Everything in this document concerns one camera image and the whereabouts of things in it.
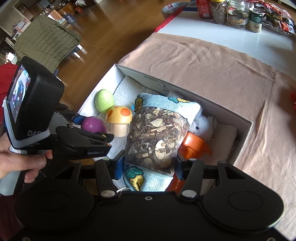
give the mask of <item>pink blanket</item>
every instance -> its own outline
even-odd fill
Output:
[[[296,82],[273,67],[200,39],[153,33],[119,64],[190,90],[254,122],[237,167],[284,201],[277,229],[296,236]]]

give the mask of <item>screw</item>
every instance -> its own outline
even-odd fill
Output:
[[[102,197],[110,198],[115,196],[115,192],[112,190],[104,190],[101,192]]]
[[[196,191],[193,191],[193,190],[184,190],[182,192],[182,195],[184,197],[194,198],[197,195],[197,193],[196,193]]]
[[[151,197],[151,196],[147,196],[147,197],[145,197],[145,200],[147,200],[147,201],[150,201],[150,200],[152,200],[153,199],[153,197]]]

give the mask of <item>starbucks can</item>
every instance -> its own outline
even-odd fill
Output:
[[[249,9],[249,11],[249,29],[254,33],[260,33],[262,29],[263,13],[260,10],[252,7]]]

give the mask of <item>white towel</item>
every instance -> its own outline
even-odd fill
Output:
[[[115,105],[124,105],[131,110],[131,106],[135,104],[135,99],[137,95],[140,93],[148,93],[157,95],[159,93],[146,88],[145,86],[139,84],[134,79],[126,76],[118,85],[115,90],[113,97],[115,99]],[[98,115],[101,118],[107,127],[107,131],[111,132],[111,124],[105,121],[106,114],[100,113]],[[125,137],[115,137],[113,141],[110,142],[112,145],[108,157],[113,159],[116,155],[126,146],[126,136]]]
[[[200,160],[206,165],[216,166],[219,161],[228,161],[234,140],[237,136],[236,126],[217,123],[213,139],[208,142],[212,150],[212,156],[203,154]],[[207,193],[215,185],[214,179],[203,179],[200,194]]]

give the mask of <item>toy mushroom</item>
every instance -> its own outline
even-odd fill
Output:
[[[117,105],[108,110],[106,121],[111,123],[111,133],[116,137],[125,137],[128,124],[133,117],[132,112],[125,106]]]

